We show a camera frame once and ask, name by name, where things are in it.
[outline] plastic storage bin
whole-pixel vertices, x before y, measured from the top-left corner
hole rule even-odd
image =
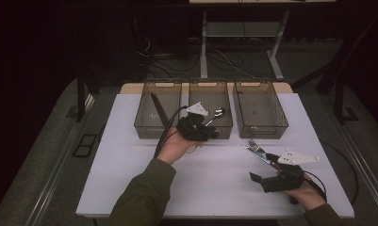
[[[233,95],[241,138],[278,139],[285,133],[288,121],[271,81],[236,79]]]
[[[157,97],[169,120],[180,107],[181,92],[180,79],[147,79],[144,82],[134,123],[139,138],[159,139],[165,129],[151,94]],[[177,124],[178,117],[174,119],[173,125]]]
[[[215,119],[209,126],[217,128],[220,133],[217,139],[230,138],[233,120],[227,82],[220,78],[191,79],[189,82],[189,105],[195,105],[199,102],[208,111],[208,116],[205,116],[203,124],[212,120],[216,109],[219,107],[225,109],[224,115]]]

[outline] white tag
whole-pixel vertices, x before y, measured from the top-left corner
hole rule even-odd
[[[288,151],[282,154],[280,158],[277,160],[277,162],[282,163],[282,164],[296,166],[296,165],[300,165],[304,163],[320,162],[320,158],[309,156],[303,153],[296,153],[293,151]]]
[[[205,109],[201,105],[201,102],[199,102],[199,103],[197,103],[195,105],[191,105],[186,110],[189,113],[194,113],[194,114],[197,114],[197,115],[203,115],[203,116],[207,116],[208,115],[208,112],[205,111]]]

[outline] white tabletop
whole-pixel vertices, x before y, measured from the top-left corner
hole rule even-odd
[[[165,218],[290,218],[304,210],[280,193],[264,193],[251,181],[249,172],[275,176],[270,166],[241,146],[233,98],[234,120],[226,140],[210,140],[203,148],[185,154],[173,164],[177,173]],[[297,94],[278,94],[289,127],[280,139],[257,139],[268,153],[286,150],[320,158],[302,165],[324,182],[328,202],[344,218],[353,218],[353,208],[320,145]],[[130,180],[142,173],[154,155],[157,140],[139,139],[133,126],[140,94],[120,94],[112,107],[107,127],[92,164],[76,213],[89,218],[108,217]]]

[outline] jacket sleeve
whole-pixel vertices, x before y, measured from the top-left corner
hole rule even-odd
[[[304,213],[309,226],[345,226],[346,221],[338,216],[329,204],[324,204]]]
[[[175,174],[171,165],[158,159],[151,160],[117,200],[109,217],[110,225],[157,225],[171,197],[170,187]]]

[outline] gray floor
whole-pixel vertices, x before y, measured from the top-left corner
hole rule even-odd
[[[285,81],[295,82],[323,66],[335,55],[340,44],[338,40],[315,40],[311,43],[284,41],[277,60]],[[208,61],[208,77],[243,76],[232,70],[224,56],[213,49],[221,50],[241,71],[257,77],[271,77],[271,66],[265,55],[265,50],[270,46],[270,41],[263,40],[211,42],[208,44],[208,60],[212,60]],[[195,63],[197,56],[198,51],[188,60],[160,59],[160,63],[155,62],[155,65],[164,68],[167,73],[157,67],[150,67],[148,77],[198,77],[199,64]],[[350,89],[345,91],[344,105],[354,110],[359,121],[349,121],[344,126],[337,123],[332,115],[334,93],[319,96],[315,91],[318,80],[295,91],[300,94],[320,142],[350,200],[356,191],[355,179],[350,165],[338,152],[350,159],[353,166],[360,166],[355,167],[359,179],[359,193],[353,205],[355,218],[348,220],[351,225],[378,226],[378,198],[370,182],[370,178],[378,182],[378,124]],[[73,82],[59,97],[53,113],[4,198],[0,206],[0,225],[94,225],[92,219],[79,217],[74,211],[101,140],[102,129],[120,88],[104,88],[99,95],[89,99],[88,113],[82,122],[76,123],[75,118],[67,117],[71,107],[76,106],[75,87]],[[73,157],[72,152],[85,134],[97,135],[90,157]],[[363,173],[362,164],[354,163],[353,149],[362,154],[373,175]],[[106,219],[97,221],[98,225],[107,225]],[[279,220],[279,224],[307,225],[303,218]],[[218,225],[233,224],[219,222]]]

